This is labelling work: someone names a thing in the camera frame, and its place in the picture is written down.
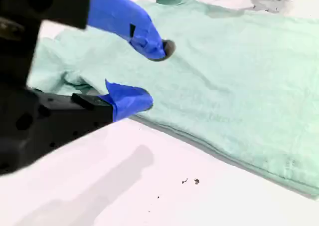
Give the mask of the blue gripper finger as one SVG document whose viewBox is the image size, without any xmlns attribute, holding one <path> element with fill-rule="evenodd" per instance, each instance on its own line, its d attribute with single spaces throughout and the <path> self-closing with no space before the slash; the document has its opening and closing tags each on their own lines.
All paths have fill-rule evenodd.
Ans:
<svg viewBox="0 0 319 226">
<path fill-rule="evenodd" d="M 102 107 L 112 122 L 148 111 L 152 108 L 154 100 L 143 88 L 110 83 L 105 80 L 106 95 L 83 95 L 73 93 L 71 99 L 74 103 L 87 110 Z"/>
<path fill-rule="evenodd" d="M 176 45 L 162 39 L 149 14 L 131 0 L 90 0 L 87 24 L 114 33 L 151 61 L 172 56 Z"/>
</svg>

